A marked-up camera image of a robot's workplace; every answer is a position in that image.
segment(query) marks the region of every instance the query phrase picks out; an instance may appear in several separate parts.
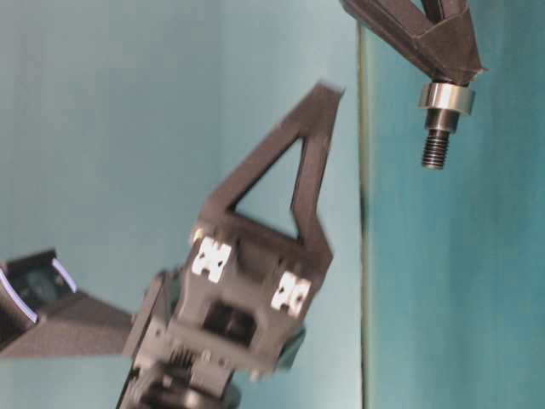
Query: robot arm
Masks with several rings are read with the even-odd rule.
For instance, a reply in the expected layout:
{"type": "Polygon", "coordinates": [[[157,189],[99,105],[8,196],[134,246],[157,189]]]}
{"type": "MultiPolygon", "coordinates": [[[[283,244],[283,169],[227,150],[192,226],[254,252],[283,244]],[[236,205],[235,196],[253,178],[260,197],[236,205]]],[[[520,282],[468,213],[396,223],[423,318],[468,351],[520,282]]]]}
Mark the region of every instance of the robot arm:
{"type": "Polygon", "coordinates": [[[134,364],[118,407],[237,407],[235,371],[259,378],[291,363],[332,259],[316,208],[340,98],[317,85],[208,197],[186,264],[156,277],[142,304],[124,351],[134,364]],[[296,141],[298,237],[291,238],[236,207],[296,141]],[[181,296],[172,309],[176,275],[181,296]]]}

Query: teal wall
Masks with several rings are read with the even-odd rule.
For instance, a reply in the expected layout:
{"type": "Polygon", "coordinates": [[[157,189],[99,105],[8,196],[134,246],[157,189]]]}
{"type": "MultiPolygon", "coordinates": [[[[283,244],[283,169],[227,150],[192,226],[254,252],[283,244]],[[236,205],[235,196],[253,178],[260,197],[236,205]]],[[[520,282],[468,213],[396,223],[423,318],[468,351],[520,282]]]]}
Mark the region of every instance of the teal wall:
{"type": "Polygon", "coordinates": [[[490,72],[442,172],[426,79],[365,34],[369,409],[545,407],[545,3],[470,3],[490,72]]]}
{"type": "MultiPolygon", "coordinates": [[[[244,383],[243,409],[361,407],[356,39],[354,21],[335,0],[223,3],[223,174],[319,79],[346,87],[318,209],[335,260],[308,315],[295,367],[263,383],[244,383]]],[[[296,159],[296,152],[289,154],[296,159]]],[[[296,163],[287,162],[243,210],[289,230],[296,163]]]]}
{"type": "MultiPolygon", "coordinates": [[[[0,55],[0,259],[55,245],[130,310],[221,177],[320,78],[347,87],[319,209],[336,259],[306,344],[292,372],[239,382],[242,408],[360,407],[356,25],[337,1],[0,0],[0,55]]],[[[286,228],[287,159],[244,203],[286,228]]],[[[128,368],[2,362],[0,407],[113,407],[128,368]]]]}
{"type": "MultiPolygon", "coordinates": [[[[220,173],[218,2],[0,1],[0,259],[135,310],[220,173]]],[[[0,407],[114,407],[123,359],[0,363],[0,407]]]]}

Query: black 3d-printed part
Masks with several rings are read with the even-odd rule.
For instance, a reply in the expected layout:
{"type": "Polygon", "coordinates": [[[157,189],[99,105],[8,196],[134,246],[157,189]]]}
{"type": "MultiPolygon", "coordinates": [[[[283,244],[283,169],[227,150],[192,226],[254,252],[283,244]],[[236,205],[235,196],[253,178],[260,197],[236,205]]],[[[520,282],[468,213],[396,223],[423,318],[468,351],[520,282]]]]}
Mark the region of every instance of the black 3d-printed part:
{"type": "Polygon", "coordinates": [[[467,85],[481,65],[468,0],[341,0],[345,10],[439,82],[467,85]]]}
{"type": "Polygon", "coordinates": [[[182,402],[187,393],[208,396],[195,409],[236,407],[236,400],[226,402],[235,371],[259,377],[290,367],[332,260],[317,205],[340,99],[341,92],[316,85],[207,198],[172,316],[164,314],[172,286],[165,274],[142,303],[124,351],[134,364],[120,409],[148,409],[146,397],[177,407],[167,402],[182,402]],[[302,151],[291,203],[294,239],[236,207],[296,141],[302,151]]]}
{"type": "MultiPolygon", "coordinates": [[[[55,251],[45,251],[7,262],[3,271],[8,279],[13,280],[13,276],[28,278],[29,273],[50,266],[55,258],[55,251]]],[[[20,292],[36,290],[31,284],[23,286],[24,281],[19,284],[20,292]]],[[[0,331],[5,335],[5,328],[12,331],[12,327],[16,327],[5,342],[1,342],[4,336],[0,337],[0,358],[121,354],[131,328],[130,315],[81,291],[72,293],[68,290],[66,293],[63,288],[57,296],[60,297],[40,299],[40,303],[35,301],[37,322],[34,323],[24,317],[5,287],[0,285],[0,317],[5,317],[0,319],[0,331]]]]}

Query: triangular cutout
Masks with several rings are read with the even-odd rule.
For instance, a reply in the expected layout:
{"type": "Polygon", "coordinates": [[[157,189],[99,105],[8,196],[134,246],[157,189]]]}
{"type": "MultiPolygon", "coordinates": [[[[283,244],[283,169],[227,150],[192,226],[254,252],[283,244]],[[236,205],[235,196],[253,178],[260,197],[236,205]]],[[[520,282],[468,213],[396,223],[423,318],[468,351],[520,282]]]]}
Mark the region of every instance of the triangular cutout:
{"type": "Polygon", "coordinates": [[[301,161],[301,150],[301,140],[295,141],[242,197],[235,211],[296,239],[299,231],[290,204],[301,161]]]}
{"type": "Polygon", "coordinates": [[[424,11],[424,6],[423,6],[423,4],[422,4],[422,0],[411,0],[411,1],[412,1],[412,3],[413,3],[415,6],[417,6],[417,7],[420,9],[420,11],[422,11],[423,13],[425,13],[425,11],[424,11]]]}

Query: black bracket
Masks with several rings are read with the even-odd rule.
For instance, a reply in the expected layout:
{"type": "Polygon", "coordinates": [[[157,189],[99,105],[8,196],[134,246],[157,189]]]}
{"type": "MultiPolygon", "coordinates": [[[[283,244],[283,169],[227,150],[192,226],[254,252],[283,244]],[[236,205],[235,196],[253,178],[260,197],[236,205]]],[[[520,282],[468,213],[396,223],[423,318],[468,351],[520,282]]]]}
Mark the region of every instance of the black bracket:
{"type": "Polygon", "coordinates": [[[354,18],[437,82],[467,85],[481,66],[468,0],[341,0],[354,18]]]}
{"type": "Polygon", "coordinates": [[[291,254],[295,252],[297,259],[313,267],[314,284],[321,284],[331,263],[332,253],[316,208],[341,97],[341,92],[317,84],[206,199],[199,214],[198,227],[204,223],[243,231],[256,243],[291,254]],[[299,140],[302,141],[301,162],[291,202],[298,238],[293,239],[240,215],[236,207],[275,162],[299,140]]]}

